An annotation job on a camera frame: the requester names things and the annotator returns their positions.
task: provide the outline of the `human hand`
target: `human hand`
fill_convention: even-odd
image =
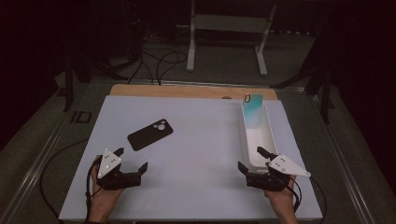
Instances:
[[[93,196],[89,221],[106,223],[124,189],[101,189],[97,184],[98,171],[98,165],[94,165],[91,173]]]
[[[293,189],[296,176],[292,175],[289,187]],[[270,200],[271,206],[282,224],[295,224],[297,217],[293,208],[293,194],[284,188],[281,191],[265,190],[264,196]]]

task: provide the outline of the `dark background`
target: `dark background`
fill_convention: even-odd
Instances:
[[[2,1],[0,5],[1,132],[3,148],[18,129],[58,90],[54,77],[64,70],[65,42],[94,60],[106,63],[109,55],[130,52],[112,46],[106,38],[114,24],[127,24],[122,1]],[[190,1],[130,1],[136,3],[130,21],[142,19],[172,37],[176,24],[190,23]],[[234,15],[261,15],[241,1],[197,1],[197,10]],[[317,36],[304,67],[332,63],[332,84],[341,96],[373,152],[393,191],[396,172],[391,135],[395,127],[392,75],[395,74],[395,3],[307,1],[280,4],[272,29],[282,35]],[[221,4],[229,7],[221,10]],[[138,48],[138,27],[128,37]],[[89,74],[78,73],[82,81]]]

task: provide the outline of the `metal stand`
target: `metal stand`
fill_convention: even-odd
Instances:
[[[194,70],[195,60],[195,30],[220,30],[220,31],[236,31],[248,33],[262,34],[262,42],[256,46],[255,52],[257,62],[259,64],[260,75],[267,76],[267,68],[265,66],[262,50],[270,32],[272,20],[276,12],[276,5],[272,5],[271,12],[267,18],[252,18],[252,17],[233,17],[220,15],[205,15],[195,13],[195,0],[191,0],[191,25],[190,25],[190,48],[187,60],[187,71]]]

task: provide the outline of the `black phone case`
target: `black phone case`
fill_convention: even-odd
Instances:
[[[132,149],[138,151],[173,132],[166,119],[160,119],[149,126],[128,135]]]

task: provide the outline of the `white table surface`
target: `white table surface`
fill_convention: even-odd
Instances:
[[[276,148],[304,167],[280,101],[264,101]],[[64,201],[60,219],[84,219],[85,182],[96,155],[124,147],[121,171],[148,162],[142,185],[126,189],[110,218],[129,220],[258,220],[276,218],[262,190],[246,186],[238,171],[242,149],[240,101],[107,96]],[[127,135],[159,119],[174,132],[133,151]],[[296,179],[303,194],[297,218],[322,214],[307,177]]]

